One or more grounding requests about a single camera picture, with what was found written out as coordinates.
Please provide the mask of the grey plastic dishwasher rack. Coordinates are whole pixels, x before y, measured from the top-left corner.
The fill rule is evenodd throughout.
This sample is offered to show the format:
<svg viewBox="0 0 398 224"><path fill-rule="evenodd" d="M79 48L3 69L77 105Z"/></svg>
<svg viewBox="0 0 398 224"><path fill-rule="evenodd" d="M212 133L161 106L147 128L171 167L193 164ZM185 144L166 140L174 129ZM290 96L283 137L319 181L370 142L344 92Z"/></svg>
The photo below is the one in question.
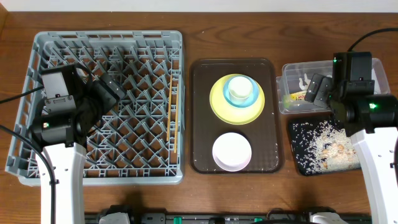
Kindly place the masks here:
<svg viewBox="0 0 398 224"><path fill-rule="evenodd" d="M166 185L183 179L183 38L163 31L47 31L34 39L19 102L15 132L26 134L45 98L41 72L80 63L95 78L112 76L126 96L87 139L85 185ZM173 74L170 139L167 118ZM174 153L178 84L178 137Z"/></svg>

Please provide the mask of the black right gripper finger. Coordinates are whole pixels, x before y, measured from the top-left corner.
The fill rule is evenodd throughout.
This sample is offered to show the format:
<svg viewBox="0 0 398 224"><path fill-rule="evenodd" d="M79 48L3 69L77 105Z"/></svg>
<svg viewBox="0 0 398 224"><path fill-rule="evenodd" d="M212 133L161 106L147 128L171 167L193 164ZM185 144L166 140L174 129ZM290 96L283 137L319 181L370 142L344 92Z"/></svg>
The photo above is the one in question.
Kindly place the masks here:
<svg viewBox="0 0 398 224"><path fill-rule="evenodd" d="M332 88L332 78L324 77L322 78L319 86L317 95L314 99L313 104L315 106L319 106L321 108L328 108L328 99L329 99L329 92Z"/></svg>
<svg viewBox="0 0 398 224"><path fill-rule="evenodd" d="M318 94L320 85L322 83L322 80L324 79L323 75L315 73L312 76L312 79L310 80L310 83L308 84L307 92L305 95L304 100L307 102L314 102L315 98Z"/></svg>

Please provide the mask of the clear plastic bin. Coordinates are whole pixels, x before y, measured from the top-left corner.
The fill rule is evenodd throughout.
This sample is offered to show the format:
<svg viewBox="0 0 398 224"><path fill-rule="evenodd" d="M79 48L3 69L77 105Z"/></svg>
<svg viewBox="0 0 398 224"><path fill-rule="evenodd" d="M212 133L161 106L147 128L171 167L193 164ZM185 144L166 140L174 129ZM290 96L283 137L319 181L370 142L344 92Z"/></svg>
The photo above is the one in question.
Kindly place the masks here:
<svg viewBox="0 0 398 224"><path fill-rule="evenodd" d="M302 91L299 88L299 78L304 78L306 73L309 79L317 73L326 77L332 76L333 62L331 60L316 62L288 63L282 67L282 76L276 78L279 111L282 114L320 113L329 112L327 108L315 106L311 102L302 102L299 105L285 108L283 97L285 95Z"/></svg>

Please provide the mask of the white bowl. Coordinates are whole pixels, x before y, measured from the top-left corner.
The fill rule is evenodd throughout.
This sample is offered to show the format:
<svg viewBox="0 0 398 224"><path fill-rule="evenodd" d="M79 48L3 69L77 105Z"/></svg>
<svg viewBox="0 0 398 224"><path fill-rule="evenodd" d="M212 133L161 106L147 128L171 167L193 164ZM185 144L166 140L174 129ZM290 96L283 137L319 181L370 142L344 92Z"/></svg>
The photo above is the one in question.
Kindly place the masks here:
<svg viewBox="0 0 398 224"><path fill-rule="evenodd" d="M238 133L220 135L212 147L212 156L216 165L228 172L243 170L250 162L252 148L249 141Z"/></svg>

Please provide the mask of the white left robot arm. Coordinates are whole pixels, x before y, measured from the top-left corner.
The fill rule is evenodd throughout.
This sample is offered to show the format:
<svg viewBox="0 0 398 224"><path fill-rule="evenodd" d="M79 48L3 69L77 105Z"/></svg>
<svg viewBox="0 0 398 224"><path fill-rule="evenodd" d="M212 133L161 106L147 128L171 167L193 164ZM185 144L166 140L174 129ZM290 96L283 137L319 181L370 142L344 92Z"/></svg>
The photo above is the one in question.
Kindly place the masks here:
<svg viewBox="0 0 398 224"><path fill-rule="evenodd" d="M46 97L29 127L40 172L41 223L84 223L83 168L89 133L126 92L108 74L43 75Z"/></svg>

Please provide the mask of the green orange snack wrapper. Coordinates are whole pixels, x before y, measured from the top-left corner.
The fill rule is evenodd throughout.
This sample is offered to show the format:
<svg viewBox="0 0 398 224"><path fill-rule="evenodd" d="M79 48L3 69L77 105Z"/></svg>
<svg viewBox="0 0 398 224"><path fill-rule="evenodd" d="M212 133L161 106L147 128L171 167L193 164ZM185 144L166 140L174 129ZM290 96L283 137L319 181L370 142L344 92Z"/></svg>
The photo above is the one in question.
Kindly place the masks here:
<svg viewBox="0 0 398 224"><path fill-rule="evenodd" d="M299 91L296 93L291 93L288 95L285 95L283 97L283 105L285 108L290 108L291 106L294 105L299 105L302 102L305 102L305 95L306 91Z"/></svg>

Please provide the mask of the light blue small plate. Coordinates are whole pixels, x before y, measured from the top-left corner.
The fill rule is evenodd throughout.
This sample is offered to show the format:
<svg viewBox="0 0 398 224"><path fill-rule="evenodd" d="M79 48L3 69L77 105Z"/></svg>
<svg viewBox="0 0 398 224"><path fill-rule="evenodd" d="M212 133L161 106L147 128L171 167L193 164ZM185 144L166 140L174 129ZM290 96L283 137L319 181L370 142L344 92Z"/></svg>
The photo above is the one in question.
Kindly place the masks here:
<svg viewBox="0 0 398 224"><path fill-rule="evenodd" d="M251 83L252 83L252 87L253 87L251 96L250 96L244 103L241 103L240 105L234 104L234 103L230 100L230 98L229 98L229 91L228 91L228 84L229 84L229 81L230 81L233 77L236 77L236 76L243 76L243 77L249 78L250 81L251 81ZM258 98L258 96L259 96L259 87L258 87L257 83L256 83L251 77L249 77L249 76L247 76L247 75L242 75L242 74L231 74L231 75L225 76L225 78L226 78L226 80L225 80L225 83L223 84L223 96L224 96L225 100L226 100L231 106L234 106L234 107L237 107L237 108L247 108L247 107L253 105L253 104L256 102L256 100L257 100L257 98Z"/></svg>

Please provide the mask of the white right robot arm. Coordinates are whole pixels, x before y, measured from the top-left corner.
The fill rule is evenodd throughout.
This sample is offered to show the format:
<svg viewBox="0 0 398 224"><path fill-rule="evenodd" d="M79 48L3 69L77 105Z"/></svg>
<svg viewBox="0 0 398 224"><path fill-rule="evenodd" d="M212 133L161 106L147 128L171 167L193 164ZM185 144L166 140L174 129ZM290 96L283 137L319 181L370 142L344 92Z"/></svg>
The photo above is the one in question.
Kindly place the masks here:
<svg viewBox="0 0 398 224"><path fill-rule="evenodd" d="M397 223L397 98L374 81L332 78L326 103L342 123L363 172L373 223Z"/></svg>

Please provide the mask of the white napkin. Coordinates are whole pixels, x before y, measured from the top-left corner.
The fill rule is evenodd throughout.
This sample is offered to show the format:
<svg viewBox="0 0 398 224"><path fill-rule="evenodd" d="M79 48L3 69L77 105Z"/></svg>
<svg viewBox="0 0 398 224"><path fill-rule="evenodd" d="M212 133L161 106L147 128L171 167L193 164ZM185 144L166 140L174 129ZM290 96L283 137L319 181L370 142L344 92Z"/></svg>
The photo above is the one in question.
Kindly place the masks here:
<svg viewBox="0 0 398 224"><path fill-rule="evenodd" d="M299 78L299 83L298 83L299 88L300 88L302 91L307 91L310 82L311 82L311 79L309 79L308 76L307 76L307 74L305 73L305 74L304 74L304 78Z"/></svg>

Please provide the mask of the white cup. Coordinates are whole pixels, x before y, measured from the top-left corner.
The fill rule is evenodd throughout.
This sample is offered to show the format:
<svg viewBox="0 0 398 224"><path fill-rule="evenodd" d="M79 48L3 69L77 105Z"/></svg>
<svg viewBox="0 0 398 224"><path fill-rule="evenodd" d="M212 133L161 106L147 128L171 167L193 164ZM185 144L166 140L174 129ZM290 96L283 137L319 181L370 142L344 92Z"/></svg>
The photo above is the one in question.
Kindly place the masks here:
<svg viewBox="0 0 398 224"><path fill-rule="evenodd" d="M252 94L252 83L243 76L233 77L228 84L229 98L237 105L244 103Z"/></svg>

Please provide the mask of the yellow plate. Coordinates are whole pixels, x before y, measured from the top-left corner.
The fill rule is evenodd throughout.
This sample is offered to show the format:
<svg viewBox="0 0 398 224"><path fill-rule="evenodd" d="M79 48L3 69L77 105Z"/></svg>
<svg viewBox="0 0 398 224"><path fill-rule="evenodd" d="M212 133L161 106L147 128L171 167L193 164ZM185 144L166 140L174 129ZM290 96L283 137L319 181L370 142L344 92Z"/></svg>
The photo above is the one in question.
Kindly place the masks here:
<svg viewBox="0 0 398 224"><path fill-rule="evenodd" d="M233 125L243 125L254 121L262 113L266 102L261 86L255 81L259 87L259 96L253 105L247 108L237 108L231 106L223 96L225 76L218 79L210 90L210 106L214 114L220 120Z"/></svg>

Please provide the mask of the dark brown serving tray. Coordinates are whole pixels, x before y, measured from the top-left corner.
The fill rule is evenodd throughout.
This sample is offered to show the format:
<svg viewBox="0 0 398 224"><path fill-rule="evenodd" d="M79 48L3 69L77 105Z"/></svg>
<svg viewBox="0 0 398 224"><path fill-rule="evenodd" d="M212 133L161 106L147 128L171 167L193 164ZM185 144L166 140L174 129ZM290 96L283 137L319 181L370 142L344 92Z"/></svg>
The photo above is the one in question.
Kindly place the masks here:
<svg viewBox="0 0 398 224"><path fill-rule="evenodd" d="M210 106L210 91L225 75L243 74L258 82L265 95L265 106L259 117L244 125L228 124L215 115ZM190 69L192 82L190 162L201 174L224 174L213 159L216 139L229 132L243 135L250 143L252 156L244 173L273 173L283 164L282 133L279 125L275 72L265 58L202 59Z"/></svg>

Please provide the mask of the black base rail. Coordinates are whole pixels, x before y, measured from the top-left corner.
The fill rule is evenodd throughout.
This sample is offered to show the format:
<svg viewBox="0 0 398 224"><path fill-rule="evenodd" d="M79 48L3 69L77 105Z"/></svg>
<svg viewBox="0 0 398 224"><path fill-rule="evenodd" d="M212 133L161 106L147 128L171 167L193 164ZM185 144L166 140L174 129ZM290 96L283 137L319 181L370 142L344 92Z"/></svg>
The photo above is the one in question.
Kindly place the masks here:
<svg viewBox="0 0 398 224"><path fill-rule="evenodd" d="M126 213L129 223L141 224L200 224L200 223L254 223L273 222L281 223L309 223L310 216L315 212L332 212L332 208L315 207L302 212L286 211L281 208L273 208L266 213L258 214L233 214L233 213L169 213L166 210L152 209L146 213L137 213L127 205L112 205L99 213L86 213L86 223L105 223L105 216L112 213Z"/></svg>

